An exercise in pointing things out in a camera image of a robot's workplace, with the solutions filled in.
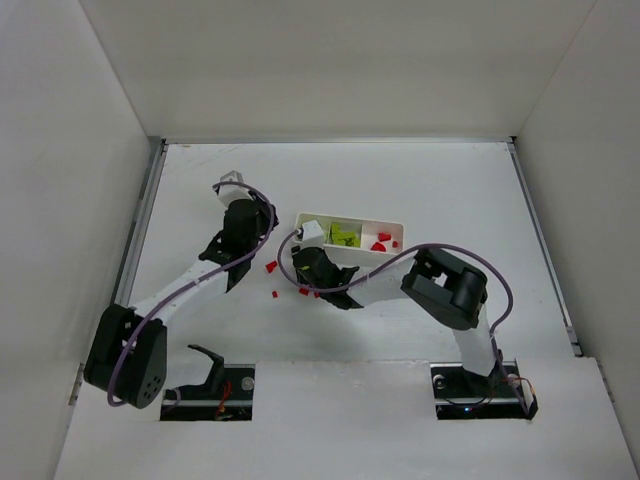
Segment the lime green 2x4 lego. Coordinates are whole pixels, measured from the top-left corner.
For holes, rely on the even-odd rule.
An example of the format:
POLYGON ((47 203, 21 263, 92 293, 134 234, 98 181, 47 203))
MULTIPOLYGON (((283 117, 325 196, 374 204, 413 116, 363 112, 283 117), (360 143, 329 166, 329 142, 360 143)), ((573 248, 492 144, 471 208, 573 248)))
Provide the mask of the lime green 2x4 lego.
POLYGON ((332 222, 329 227, 329 243, 350 248, 361 247, 361 234, 357 230, 344 230, 342 225, 332 222))

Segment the single red lego brick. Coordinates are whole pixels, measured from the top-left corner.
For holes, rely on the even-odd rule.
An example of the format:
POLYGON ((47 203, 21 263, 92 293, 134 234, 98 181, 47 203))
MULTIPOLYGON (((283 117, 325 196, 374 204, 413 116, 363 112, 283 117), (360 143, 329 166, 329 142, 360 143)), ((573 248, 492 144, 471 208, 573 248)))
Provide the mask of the single red lego brick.
POLYGON ((265 265, 265 268, 269 274, 271 274, 278 267, 278 262, 276 260, 269 262, 265 265))

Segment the white three-compartment tray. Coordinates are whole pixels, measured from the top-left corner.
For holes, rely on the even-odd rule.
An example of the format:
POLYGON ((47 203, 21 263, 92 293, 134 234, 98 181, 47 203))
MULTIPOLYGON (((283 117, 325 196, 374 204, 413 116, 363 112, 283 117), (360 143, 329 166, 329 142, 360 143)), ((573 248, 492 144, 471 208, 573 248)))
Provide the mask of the white three-compartment tray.
MULTIPOLYGON (((325 243, 322 248, 327 253, 329 259, 339 265, 377 266, 392 258, 394 255, 401 253, 404 248, 405 229, 401 223, 316 213, 299 213, 296 217, 295 228, 299 229, 302 223, 310 220, 317 220, 322 226, 325 232, 325 243), (340 223, 344 230, 357 230, 361 234, 361 247, 350 248, 330 244, 329 227, 332 222, 340 223), (380 242, 377 237, 380 232, 389 233, 391 239, 380 242), (387 251, 372 251, 371 246, 376 242, 383 243, 387 251)), ((294 237, 294 243, 300 246, 296 236, 294 237)))

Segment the red round lego piece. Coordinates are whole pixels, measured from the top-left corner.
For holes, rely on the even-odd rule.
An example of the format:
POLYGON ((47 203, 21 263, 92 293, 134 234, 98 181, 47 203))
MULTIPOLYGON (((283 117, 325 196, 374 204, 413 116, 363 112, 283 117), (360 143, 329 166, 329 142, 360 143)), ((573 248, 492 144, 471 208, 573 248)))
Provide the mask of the red round lego piece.
POLYGON ((371 246, 372 251, 386 252, 386 246, 383 243, 376 242, 371 246))

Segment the red lego pile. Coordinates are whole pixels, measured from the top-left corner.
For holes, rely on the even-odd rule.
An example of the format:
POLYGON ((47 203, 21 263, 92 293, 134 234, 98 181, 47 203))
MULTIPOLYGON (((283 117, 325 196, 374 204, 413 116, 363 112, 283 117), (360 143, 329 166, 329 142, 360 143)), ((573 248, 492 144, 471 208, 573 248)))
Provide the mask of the red lego pile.
MULTIPOLYGON (((307 296, 307 297, 308 296, 313 296, 314 298, 319 298, 320 297, 319 293, 312 292, 311 290, 306 289, 306 288, 299 288, 298 293, 300 295, 307 296)), ((273 291, 271 291, 271 296, 274 299, 279 298, 279 292, 277 290, 273 290, 273 291)))

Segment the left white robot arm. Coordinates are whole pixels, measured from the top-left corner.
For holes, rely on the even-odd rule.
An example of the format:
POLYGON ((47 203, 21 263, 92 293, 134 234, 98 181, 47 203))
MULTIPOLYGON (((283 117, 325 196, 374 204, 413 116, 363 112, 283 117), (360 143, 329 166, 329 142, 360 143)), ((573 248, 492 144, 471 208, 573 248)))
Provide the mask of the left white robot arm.
POLYGON ((222 229, 185 273, 145 300, 103 311, 84 382, 105 392, 112 407, 148 407, 168 387, 171 324, 236 287, 278 223, 276 207, 254 192, 231 201, 222 229))

